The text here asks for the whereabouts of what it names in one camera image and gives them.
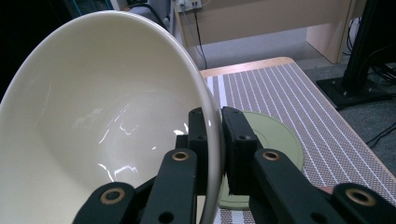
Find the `screw hole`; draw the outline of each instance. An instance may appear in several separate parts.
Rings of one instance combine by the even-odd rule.
[[[172,158],[175,161],[184,161],[189,158],[189,154],[187,152],[180,151],[180,152],[173,154]]]
[[[160,216],[158,217],[158,220],[161,223],[171,223],[174,219],[174,216],[172,213],[170,212],[164,212],[162,214],[160,214]]]
[[[346,196],[353,201],[363,206],[375,205],[375,198],[362,189],[347,189]]]
[[[199,135],[199,136],[198,136],[198,139],[199,139],[199,140],[206,140],[206,136]]]
[[[323,216],[321,213],[312,213],[311,218],[316,223],[327,223],[327,218],[325,216]]]
[[[266,151],[262,153],[262,156],[267,159],[268,161],[277,161],[280,159],[279,154],[274,151]]]
[[[125,196],[125,190],[122,188],[114,188],[106,190],[100,197],[103,204],[119,203]]]
[[[241,139],[241,140],[249,140],[250,136],[249,135],[239,135],[239,139]]]

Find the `green plate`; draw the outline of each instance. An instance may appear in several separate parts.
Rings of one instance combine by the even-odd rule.
[[[303,169],[303,147],[294,131],[279,120],[263,114],[253,112],[244,112],[244,114],[263,147],[273,148],[285,153],[298,169]],[[228,193],[228,180],[227,177],[224,177],[220,190],[220,208],[248,210],[248,196],[234,196]]]

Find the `electrical outlet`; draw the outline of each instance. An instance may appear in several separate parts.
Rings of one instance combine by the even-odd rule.
[[[184,7],[184,11],[193,10],[194,9],[194,5],[195,5],[195,8],[201,8],[202,7],[201,0],[176,0],[176,4],[177,4],[177,11],[178,12],[182,12],[183,11],[183,7]]]

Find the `table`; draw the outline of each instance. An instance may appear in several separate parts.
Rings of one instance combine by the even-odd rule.
[[[280,120],[304,148],[304,176],[316,187],[353,182],[396,204],[396,178],[294,60],[275,58],[201,71],[217,107]],[[215,223],[254,223],[249,211],[220,209]]]
[[[203,44],[309,27],[308,43],[338,63],[349,21],[361,15],[365,0],[203,0],[202,4],[198,23]],[[173,14],[184,47],[198,45],[193,14]]]

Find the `bowl rim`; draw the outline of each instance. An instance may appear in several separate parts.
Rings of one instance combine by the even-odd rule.
[[[180,59],[186,64],[190,77],[193,80],[196,90],[199,94],[199,100],[202,106],[202,110],[205,118],[205,128],[207,135],[207,143],[208,143],[208,178],[207,178],[207,191],[205,195],[205,205],[204,212],[201,216],[201,223],[210,223],[213,222],[218,209],[218,201],[219,201],[219,189],[221,184],[222,177],[222,162],[221,162],[221,141],[220,141],[220,121],[219,121],[219,112],[215,107],[213,102],[213,96],[206,86],[206,83],[201,76],[196,64],[193,62],[189,53],[177,42],[177,40],[165,31],[160,25],[157,23],[150,21],[147,18],[142,16],[123,12],[123,11],[99,11],[93,12],[91,14],[87,14],[81,17],[78,17],[66,24],[62,25],[54,32],[49,34],[44,40],[42,40],[37,47],[29,54],[29,56],[25,59],[25,61],[20,66],[14,78],[12,78],[7,91],[4,94],[3,100],[0,103],[0,119],[7,113],[9,113],[9,109],[13,106],[12,102],[14,98],[18,98],[18,94],[12,94],[14,91],[19,91],[18,84],[23,81],[24,67],[27,66],[29,60],[31,60],[38,51],[41,50],[41,46],[44,45],[46,40],[53,38],[57,33],[65,28],[76,23],[84,22],[86,20],[94,20],[98,17],[124,17],[130,18],[134,22],[145,23],[149,29],[152,29],[158,35],[161,35],[164,39],[169,40],[168,43],[172,45],[176,53],[180,56]]]

